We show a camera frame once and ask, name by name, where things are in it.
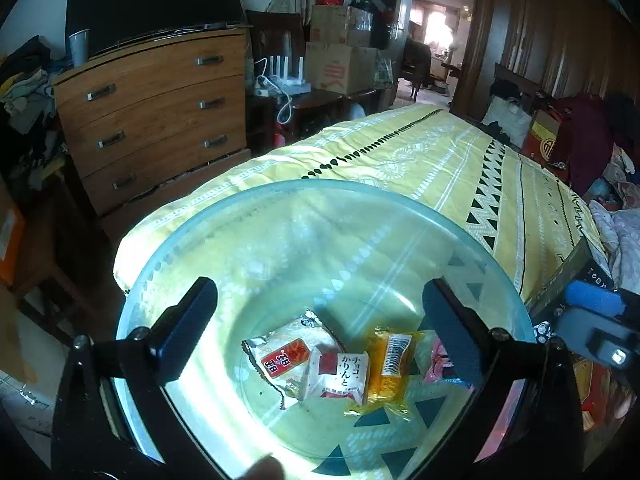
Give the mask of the yellow soft bread packet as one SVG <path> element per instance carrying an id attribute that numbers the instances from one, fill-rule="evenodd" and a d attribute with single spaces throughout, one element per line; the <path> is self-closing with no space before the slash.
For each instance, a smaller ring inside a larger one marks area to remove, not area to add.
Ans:
<path id="1" fill-rule="evenodd" d="M 416 346 L 424 333 L 416 330 L 391 330 L 375 327 L 367 339 L 369 357 L 366 391 L 361 404 L 352 402 L 345 416 L 370 414 L 379 408 L 409 420 L 410 408 L 406 399 L 410 367 Z"/>

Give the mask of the white rice cracker packet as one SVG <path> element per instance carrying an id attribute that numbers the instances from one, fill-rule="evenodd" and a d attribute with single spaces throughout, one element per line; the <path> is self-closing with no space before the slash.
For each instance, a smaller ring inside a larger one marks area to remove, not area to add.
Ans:
<path id="1" fill-rule="evenodd" d="M 265 335 L 242 340 L 241 348 L 260 378 L 279 393 L 281 410 L 303 399 L 312 350 L 344 350 L 311 310 Z"/>

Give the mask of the white red snack packet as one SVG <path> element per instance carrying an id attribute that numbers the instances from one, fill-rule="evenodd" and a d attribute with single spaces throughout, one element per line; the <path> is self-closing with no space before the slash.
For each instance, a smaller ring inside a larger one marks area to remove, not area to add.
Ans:
<path id="1" fill-rule="evenodd" d="M 366 400 L 369 355 L 336 351 L 311 351 L 303 399 L 350 399 L 357 405 Z"/>

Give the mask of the pink candy packet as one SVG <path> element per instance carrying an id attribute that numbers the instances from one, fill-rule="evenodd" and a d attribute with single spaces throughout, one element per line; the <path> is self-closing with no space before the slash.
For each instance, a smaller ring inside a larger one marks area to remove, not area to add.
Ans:
<path id="1" fill-rule="evenodd" d="M 468 382 L 465 382 L 459 377 L 439 336 L 433 337 L 430 365 L 427 367 L 423 382 L 424 384 L 430 385 L 437 384 L 438 382 L 446 382 L 447 384 L 460 385 L 465 388 L 471 387 Z"/>

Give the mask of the red yellow medicine box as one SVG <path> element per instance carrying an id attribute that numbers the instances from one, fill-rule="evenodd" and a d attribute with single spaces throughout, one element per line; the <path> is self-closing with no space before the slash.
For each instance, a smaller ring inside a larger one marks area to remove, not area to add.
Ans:
<path id="1" fill-rule="evenodd" d="M 573 356 L 573 370 L 582 404 L 582 428 L 590 432 L 623 420 L 636 396 L 604 366 Z"/>

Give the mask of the black product box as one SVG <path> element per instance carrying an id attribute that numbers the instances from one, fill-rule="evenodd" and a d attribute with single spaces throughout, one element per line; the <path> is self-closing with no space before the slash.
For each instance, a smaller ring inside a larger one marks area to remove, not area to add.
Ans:
<path id="1" fill-rule="evenodd" d="M 527 301 L 526 308 L 533 326 L 552 324 L 564 309 L 564 290 L 574 281 L 612 290 L 614 282 L 605 255 L 585 237 L 578 240 L 570 254 L 553 272 L 539 292 Z"/>

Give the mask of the white floral pillow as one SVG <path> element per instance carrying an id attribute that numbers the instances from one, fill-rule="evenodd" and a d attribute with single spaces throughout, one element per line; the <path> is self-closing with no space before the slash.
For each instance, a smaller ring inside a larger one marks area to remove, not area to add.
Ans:
<path id="1" fill-rule="evenodd" d="M 638 208 L 608 211 L 592 200 L 589 210 L 608 252 L 614 285 L 638 295 L 640 292 L 640 211 Z"/>

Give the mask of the clear glass bowl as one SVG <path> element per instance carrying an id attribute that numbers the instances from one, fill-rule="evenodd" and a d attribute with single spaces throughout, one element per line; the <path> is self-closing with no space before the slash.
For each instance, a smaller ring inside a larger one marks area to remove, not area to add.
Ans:
<path id="1" fill-rule="evenodd" d="M 434 278 L 487 326 L 533 338 L 518 292 L 473 237 L 364 184 L 283 181 L 205 208 L 145 263 L 117 337 L 153 325 L 198 278 L 215 283 L 215 312 L 167 393 L 232 478 L 264 456 L 290 479 L 412 477 L 471 395 L 424 379 L 435 334 L 422 292 Z M 387 366 L 406 369 L 404 414 L 306 393 L 319 354 L 352 360 L 380 328 L 393 338 Z"/>

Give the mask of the yellow patterned bed sheet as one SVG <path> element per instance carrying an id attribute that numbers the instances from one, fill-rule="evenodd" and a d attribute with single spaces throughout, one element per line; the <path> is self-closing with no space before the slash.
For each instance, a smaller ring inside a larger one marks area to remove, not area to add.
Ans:
<path id="1" fill-rule="evenodd" d="M 587 204 L 536 162 L 431 105 L 342 122 L 209 180 L 148 214 L 113 266 L 119 336 L 153 324 L 197 278 L 216 311 L 170 400 L 230 477 L 265 455 L 292 479 L 405 479 L 469 401 L 424 382 L 424 285 L 442 278 L 490 327 L 534 336 L 525 306 L 580 243 L 604 250 Z M 298 400 L 245 347 L 313 313 L 350 352 L 378 327 L 418 332 L 405 415 Z"/>

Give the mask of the red gold gift box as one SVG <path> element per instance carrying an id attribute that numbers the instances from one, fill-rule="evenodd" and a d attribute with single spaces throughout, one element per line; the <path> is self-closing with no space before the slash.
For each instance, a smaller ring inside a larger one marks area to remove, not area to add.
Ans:
<path id="1" fill-rule="evenodd" d="M 550 162 L 555 140 L 560 130 L 559 118 L 560 115 L 557 112 L 548 114 L 544 110 L 536 110 L 521 148 L 521 154 L 534 160 L 542 168 L 552 172 L 555 177 L 566 182 L 568 170 L 564 162 Z"/>

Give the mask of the maroon garment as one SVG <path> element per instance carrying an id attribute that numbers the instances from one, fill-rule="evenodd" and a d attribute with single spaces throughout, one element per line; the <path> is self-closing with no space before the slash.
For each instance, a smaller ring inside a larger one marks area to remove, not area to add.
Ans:
<path id="1" fill-rule="evenodd" d="M 578 195 L 602 176 L 615 145 L 639 169 L 639 107 L 631 96 L 611 92 L 602 99 L 577 93 L 554 106 L 561 121 L 550 160 L 567 166 L 568 182 Z"/>

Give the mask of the wooden chest of drawers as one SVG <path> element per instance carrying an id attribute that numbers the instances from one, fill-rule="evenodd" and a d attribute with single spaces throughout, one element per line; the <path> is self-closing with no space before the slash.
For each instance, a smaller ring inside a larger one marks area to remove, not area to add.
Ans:
<path id="1" fill-rule="evenodd" d="M 241 29 L 145 41 L 57 76 L 58 116 L 94 211 L 250 156 Z"/>

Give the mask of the white tote bag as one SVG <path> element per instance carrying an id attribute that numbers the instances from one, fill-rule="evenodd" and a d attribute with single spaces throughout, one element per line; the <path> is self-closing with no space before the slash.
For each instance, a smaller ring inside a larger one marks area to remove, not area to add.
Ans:
<path id="1" fill-rule="evenodd" d="M 480 123 L 484 126 L 498 126 L 509 138 L 510 143 L 520 150 L 525 143 L 532 120 L 533 117 L 524 110 L 519 100 L 492 96 Z"/>

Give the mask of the pile of clothes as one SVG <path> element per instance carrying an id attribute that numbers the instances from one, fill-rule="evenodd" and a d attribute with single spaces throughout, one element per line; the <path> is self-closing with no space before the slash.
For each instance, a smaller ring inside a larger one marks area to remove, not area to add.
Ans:
<path id="1" fill-rule="evenodd" d="M 33 36 L 1 60 L 1 179 L 40 190 L 64 164 L 66 148 L 53 78 L 64 66 Z"/>

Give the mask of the white wifi router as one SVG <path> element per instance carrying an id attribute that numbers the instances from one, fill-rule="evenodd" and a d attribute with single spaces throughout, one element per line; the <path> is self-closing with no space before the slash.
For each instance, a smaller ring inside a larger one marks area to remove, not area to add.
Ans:
<path id="1" fill-rule="evenodd" d="M 270 55 L 254 63 L 255 96 L 300 96 L 311 92 L 305 79 L 305 59 L 302 56 Z"/>

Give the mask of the stacked cardboard boxes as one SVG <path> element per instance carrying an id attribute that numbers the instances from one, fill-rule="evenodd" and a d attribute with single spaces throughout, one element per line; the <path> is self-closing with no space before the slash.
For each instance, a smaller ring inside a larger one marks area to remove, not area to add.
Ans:
<path id="1" fill-rule="evenodd" d="M 372 24 L 370 12 L 353 6 L 314 6 L 305 58 L 312 88 L 346 96 L 373 87 Z"/>

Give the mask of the black television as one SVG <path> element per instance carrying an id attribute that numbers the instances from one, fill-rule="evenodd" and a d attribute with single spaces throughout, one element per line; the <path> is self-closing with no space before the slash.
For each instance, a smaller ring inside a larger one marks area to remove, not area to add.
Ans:
<path id="1" fill-rule="evenodd" d="M 67 0 L 65 35 L 87 29 L 93 56 L 161 32 L 244 21 L 241 0 Z"/>

